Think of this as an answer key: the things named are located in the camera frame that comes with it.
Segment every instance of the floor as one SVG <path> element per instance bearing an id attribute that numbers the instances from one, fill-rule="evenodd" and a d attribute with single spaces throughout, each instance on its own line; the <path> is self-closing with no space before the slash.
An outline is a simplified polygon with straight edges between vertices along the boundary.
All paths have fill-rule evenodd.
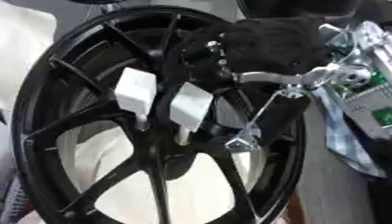
<path id="1" fill-rule="evenodd" d="M 151 0 L 153 4 L 187 6 L 226 19 L 240 18 L 235 0 Z M 12 4 L 47 11 L 58 19 L 56 39 L 98 14 L 96 8 L 65 0 L 9 0 Z M 147 4 L 133 0 L 127 6 Z M 324 121 L 316 104 L 306 113 L 308 148 L 298 193 L 309 224 L 373 224 L 365 179 L 338 160 L 324 144 Z"/>

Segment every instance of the white cube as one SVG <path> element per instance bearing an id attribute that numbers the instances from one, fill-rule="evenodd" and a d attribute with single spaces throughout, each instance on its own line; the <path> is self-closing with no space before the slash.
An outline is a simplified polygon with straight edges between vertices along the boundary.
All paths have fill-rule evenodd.
<path id="1" fill-rule="evenodd" d="M 157 94 L 157 77 L 134 68 L 125 68 L 115 87 L 115 96 L 121 109 L 146 117 Z"/>
<path id="2" fill-rule="evenodd" d="M 186 82 L 171 102 L 170 118 L 183 128 L 196 132 L 206 116 L 214 96 Z"/>

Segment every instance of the black wheel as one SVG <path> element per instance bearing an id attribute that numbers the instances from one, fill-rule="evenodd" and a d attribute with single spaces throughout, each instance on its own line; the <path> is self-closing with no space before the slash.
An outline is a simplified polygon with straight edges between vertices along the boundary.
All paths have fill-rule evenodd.
<path id="1" fill-rule="evenodd" d="M 163 81 L 167 53 L 192 32 L 215 23 L 226 22 L 174 7 L 120 10 L 80 25 L 41 57 L 17 97 L 12 136 L 24 187 L 47 223 L 120 223 L 96 209 L 95 202 L 138 171 L 150 179 L 159 223 L 171 223 L 166 180 L 184 175 L 200 151 L 179 148 L 173 141 L 176 128 L 154 118 L 158 112 L 152 112 L 149 131 L 135 130 L 135 117 L 118 108 L 112 89 L 125 67 L 152 71 L 158 82 Z M 81 191 L 69 178 L 59 139 L 70 130 L 102 121 L 123 131 L 133 143 L 133 155 Z M 76 142 L 112 128 L 94 126 Z M 232 210 L 208 223 L 271 223 L 295 190 L 304 143 L 300 119 L 269 147 L 263 172 L 251 187 L 242 183 L 227 151 L 216 156 L 216 149 L 204 149 L 220 167 L 235 199 Z M 190 162 L 179 171 L 177 161 L 182 159 Z"/>

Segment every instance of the black spoke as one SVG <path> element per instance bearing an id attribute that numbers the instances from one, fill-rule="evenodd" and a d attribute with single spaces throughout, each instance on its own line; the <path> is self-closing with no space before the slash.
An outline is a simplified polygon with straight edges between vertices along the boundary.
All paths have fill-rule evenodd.
<path id="1" fill-rule="evenodd" d="M 45 135 L 45 138 L 57 137 L 60 134 L 82 125 L 100 120 L 110 120 L 119 116 L 122 111 L 118 108 L 115 100 L 98 101 L 78 112 L 67 115 L 55 122 L 30 134 L 27 139 Z"/>
<path id="2" fill-rule="evenodd" d="M 152 58 L 136 41 L 129 38 L 123 31 L 121 31 L 111 23 L 105 23 L 104 27 L 108 32 L 108 37 L 112 41 L 118 41 L 125 48 L 127 48 L 130 53 L 134 54 L 135 58 L 139 58 L 144 61 L 149 69 L 151 69 L 152 71 L 155 70 Z"/>
<path id="3" fill-rule="evenodd" d="M 179 21 L 181 20 L 182 15 L 181 14 L 173 14 L 171 18 L 171 23 L 169 25 L 169 29 L 167 30 L 166 34 L 164 35 L 162 39 L 162 55 L 165 57 L 165 55 L 168 53 L 170 50 L 170 45 L 173 41 L 173 38 L 175 37 L 176 34 L 176 29 L 179 24 Z"/>
<path id="4" fill-rule="evenodd" d="M 83 211 L 86 215 L 93 214 L 95 211 L 94 203 L 109 188 L 115 186 L 120 181 L 126 179 L 132 174 L 141 171 L 140 160 L 137 154 L 127 158 L 119 164 L 114 170 L 99 179 L 90 188 L 88 188 L 78 199 L 73 201 L 60 212 L 64 215 L 74 213 L 75 211 Z"/>
<path id="5" fill-rule="evenodd" d="M 255 209 L 248 196 L 247 190 L 242 183 L 240 174 L 237 171 L 235 162 L 228 151 L 223 151 L 219 156 L 213 156 L 216 164 L 220 167 L 230 184 L 235 198 L 234 210 L 241 217 L 246 219 L 255 218 Z"/>
<path id="6" fill-rule="evenodd" d="M 296 141 L 296 138 L 294 136 L 291 136 L 291 135 L 282 134 L 277 140 L 285 141 L 285 142 L 293 144 Z"/>
<path id="7" fill-rule="evenodd" d="M 88 77 L 83 71 L 79 68 L 67 63 L 63 59 L 58 59 L 56 57 L 51 58 L 51 63 L 53 66 L 62 73 L 67 75 L 72 75 L 71 78 L 75 78 L 84 84 L 88 89 L 91 90 L 95 95 L 101 96 L 105 93 L 105 90 L 98 81 L 93 77 Z"/>
<path id="8" fill-rule="evenodd" d="M 152 160 L 151 167 L 148 170 L 160 224 L 170 224 L 169 203 L 167 198 L 167 186 L 165 182 L 164 168 L 159 159 L 158 149 L 151 148 Z"/>

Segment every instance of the blue cloth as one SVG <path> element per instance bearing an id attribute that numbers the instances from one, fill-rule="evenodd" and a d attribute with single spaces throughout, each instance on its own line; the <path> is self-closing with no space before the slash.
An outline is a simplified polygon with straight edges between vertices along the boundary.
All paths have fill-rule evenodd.
<path id="1" fill-rule="evenodd" d="M 379 178 L 386 178 L 385 171 L 373 161 L 353 132 L 348 128 L 344 120 L 343 110 L 333 102 L 323 88 L 313 93 L 324 105 L 326 147 L 337 153 L 340 158 L 356 171 Z"/>

